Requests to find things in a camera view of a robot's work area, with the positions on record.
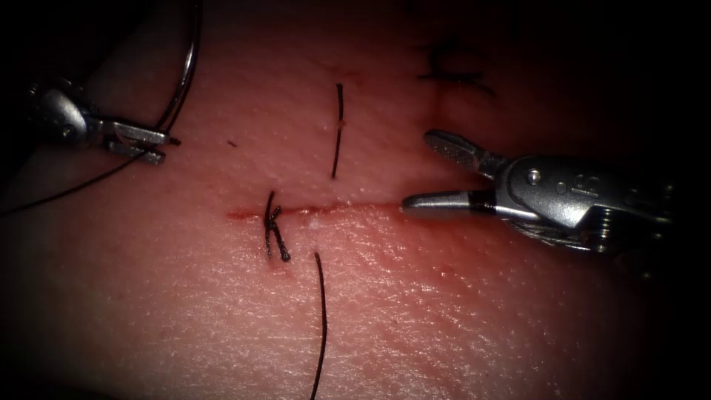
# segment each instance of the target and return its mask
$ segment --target skin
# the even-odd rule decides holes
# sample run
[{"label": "skin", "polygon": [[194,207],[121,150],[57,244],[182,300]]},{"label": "skin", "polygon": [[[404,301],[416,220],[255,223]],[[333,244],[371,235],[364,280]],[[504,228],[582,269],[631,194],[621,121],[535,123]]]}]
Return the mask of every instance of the skin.
[{"label": "skin", "polygon": [[[545,10],[523,10],[516,41],[505,7],[262,4],[206,3],[172,131],[183,145],[164,149],[164,165],[136,163],[0,221],[3,318],[21,358],[126,399],[305,398],[321,341],[318,251],[329,328],[320,399],[638,393],[667,318],[657,287],[496,218],[398,209],[413,193],[489,187],[427,148],[431,127],[511,157],[644,160],[628,134],[637,93],[614,59]],[[96,72],[87,89],[105,113],[157,120],[184,20],[161,7]],[[496,97],[415,79],[429,72],[421,47],[448,36],[463,50],[445,67],[483,71]],[[345,126],[331,180],[337,82]],[[41,147],[2,204],[120,161]],[[271,190],[289,263],[274,241],[274,258],[264,248]]]}]

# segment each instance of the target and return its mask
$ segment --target red incision line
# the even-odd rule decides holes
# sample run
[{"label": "red incision line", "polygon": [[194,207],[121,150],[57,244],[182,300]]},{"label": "red incision line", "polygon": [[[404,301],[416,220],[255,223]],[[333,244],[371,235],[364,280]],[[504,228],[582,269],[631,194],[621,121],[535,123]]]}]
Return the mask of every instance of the red incision line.
[{"label": "red incision line", "polygon": [[[295,216],[295,215],[308,215],[308,214],[330,214],[335,211],[341,210],[381,210],[381,211],[397,211],[399,210],[400,203],[363,203],[363,204],[346,204],[346,203],[334,203],[325,207],[301,207],[301,208],[282,208],[281,215],[284,216]],[[253,210],[234,210],[225,214],[227,218],[231,221],[246,221],[251,219],[258,219],[259,214],[254,213]]]}]

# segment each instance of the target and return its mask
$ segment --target black suture thread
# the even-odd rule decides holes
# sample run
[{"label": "black suture thread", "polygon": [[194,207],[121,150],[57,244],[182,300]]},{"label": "black suture thread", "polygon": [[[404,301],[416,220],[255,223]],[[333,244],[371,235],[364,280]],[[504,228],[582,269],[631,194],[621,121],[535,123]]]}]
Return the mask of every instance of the black suture thread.
[{"label": "black suture thread", "polygon": [[430,65],[430,73],[420,75],[418,79],[438,79],[441,81],[450,81],[455,83],[471,84],[492,97],[496,97],[496,92],[490,87],[482,84],[480,80],[484,77],[481,71],[470,73],[447,72],[440,68],[439,60],[442,56],[448,53],[453,53],[459,48],[456,39],[448,39],[442,41],[432,47],[430,54],[427,56],[427,62]]},{"label": "black suture thread", "polygon": [[[190,86],[193,83],[193,77],[195,76],[195,70],[196,70],[196,65],[198,63],[198,50],[200,48],[200,39],[201,39],[201,30],[202,30],[202,0],[196,0],[194,7],[196,9],[196,17],[195,17],[195,40],[193,42],[193,54],[191,57],[193,58],[193,63],[190,66],[190,69],[187,73],[187,78],[186,79],[181,79],[181,81],[178,82],[178,89],[176,90],[177,93],[182,93],[182,97],[180,98],[180,101],[178,103],[178,107],[176,108],[175,113],[173,114],[173,118],[171,119],[170,123],[165,129],[165,134],[167,135],[170,132],[170,129],[173,127],[173,125],[176,123],[176,120],[178,119],[178,115],[180,114],[180,111],[183,107],[183,104],[185,103],[185,99],[187,98],[187,94],[190,91]],[[171,99],[168,107],[166,108],[164,115],[170,115],[172,113],[172,107],[175,106],[174,99]],[[158,121],[158,124],[156,124],[156,129],[159,129],[161,125],[163,125],[161,117],[161,121]],[[180,141],[178,139],[171,139],[170,141],[171,144],[175,145],[180,145]],[[140,154],[132,157],[128,161],[124,161],[121,163],[118,167],[113,168],[112,170],[109,170],[105,173],[102,173],[99,176],[95,176],[94,178],[89,179],[88,181],[82,182],[81,184],[76,185],[75,187],[70,187],[67,190],[61,191],[60,193],[55,193],[51,196],[45,197],[43,199],[35,200],[30,203],[23,204],[18,207],[10,208],[9,210],[5,210],[0,212],[0,219],[4,218],[5,216],[8,216],[10,214],[14,213],[19,213],[24,210],[28,210],[30,208],[38,207],[42,204],[49,203],[51,201],[60,199],[62,197],[68,196],[72,193],[76,193],[86,187],[89,187],[93,184],[99,183],[100,181],[103,181],[104,179],[112,176],[113,174],[117,173],[120,170],[123,170],[125,167],[128,167],[131,165],[133,162],[136,160],[139,160],[141,157],[145,156],[148,154],[151,150],[154,150],[156,148],[155,145],[148,147],[144,149],[143,152]]]},{"label": "black suture thread", "polygon": [[328,320],[326,319],[326,286],[324,285],[324,269],[321,266],[321,257],[318,253],[313,254],[316,258],[318,268],[318,283],[321,287],[321,353],[318,355],[318,366],[316,367],[316,377],[313,379],[313,389],[311,390],[311,400],[316,398],[318,381],[321,380],[321,370],[324,367],[324,355],[326,354],[326,335],[328,334]]},{"label": "black suture thread", "polygon": [[333,156],[331,179],[336,179],[338,154],[341,152],[341,131],[343,130],[343,84],[336,84],[336,91],[338,92],[338,132],[336,133],[336,154]]},{"label": "black suture thread", "polygon": [[276,206],[273,213],[269,213],[272,208],[272,200],[274,199],[274,190],[269,192],[269,199],[267,200],[267,209],[264,210],[264,243],[267,247],[267,257],[272,258],[272,247],[269,243],[269,233],[274,231],[274,237],[276,238],[276,245],[279,247],[279,254],[283,262],[291,260],[289,251],[287,250],[287,245],[284,243],[281,237],[281,232],[276,224],[276,217],[281,214],[281,206]]},{"label": "black suture thread", "polygon": [[281,260],[283,262],[288,262],[289,260],[291,260],[291,256],[287,251],[287,245],[281,238],[281,233],[279,232],[279,227],[276,226],[276,223],[272,224],[272,230],[274,231],[274,237],[276,238],[276,245],[279,247],[279,255],[281,257]]}]

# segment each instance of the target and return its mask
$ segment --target pink skin surface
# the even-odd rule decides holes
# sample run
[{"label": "pink skin surface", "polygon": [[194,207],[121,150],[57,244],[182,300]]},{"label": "pink skin surface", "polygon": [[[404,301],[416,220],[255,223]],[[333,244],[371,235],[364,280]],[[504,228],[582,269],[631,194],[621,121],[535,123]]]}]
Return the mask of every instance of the pink skin surface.
[{"label": "pink skin surface", "polygon": [[[409,194],[487,185],[427,148],[431,127],[512,157],[632,152],[630,97],[610,96],[613,69],[559,34],[571,22],[526,14],[516,44],[500,7],[257,3],[205,4],[173,129],[183,144],[165,148],[164,165],[136,163],[0,221],[18,352],[53,379],[117,397],[306,398],[321,341],[318,251],[329,322],[320,399],[599,398],[634,386],[661,317],[611,261],[494,218],[398,209]],[[94,75],[104,112],[158,118],[185,20],[161,8]],[[415,79],[429,72],[426,46],[448,36],[461,46],[447,68],[484,71],[496,97]],[[345,126],[331,180],[337,82]],[[42,147],[3,205],[120,161]],[[274,241],[275,258],[264,249],[271,190],[289,263]]]}]

